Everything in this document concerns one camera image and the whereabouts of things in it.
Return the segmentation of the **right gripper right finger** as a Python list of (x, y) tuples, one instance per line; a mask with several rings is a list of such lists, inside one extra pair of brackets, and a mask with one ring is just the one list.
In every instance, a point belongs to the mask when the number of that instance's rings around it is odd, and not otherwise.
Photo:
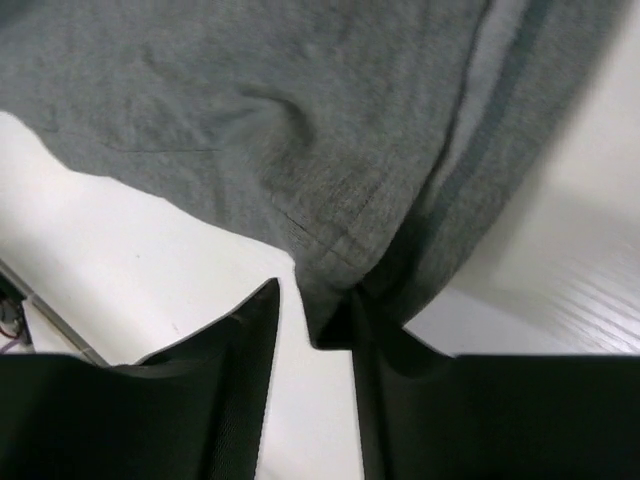
[(635, 356), (448, 356), (361, 298), (352, 361), (368, 479), (635, 479)]

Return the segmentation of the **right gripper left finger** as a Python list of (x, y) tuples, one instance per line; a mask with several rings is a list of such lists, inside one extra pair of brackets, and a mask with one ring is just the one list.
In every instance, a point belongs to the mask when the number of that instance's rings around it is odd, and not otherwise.
[(60, 354), (1, 359), (5, 479), (251, 479), (280, 285), (135, 365)]

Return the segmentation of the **grey shorts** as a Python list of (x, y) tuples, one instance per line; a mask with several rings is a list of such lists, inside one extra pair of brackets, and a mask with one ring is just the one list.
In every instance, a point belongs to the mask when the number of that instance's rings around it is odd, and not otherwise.
[(399, 323), (551, 140), (622, 1), (5, 1), (1, 107), (67, 167), (286, 251), (311, 343)]

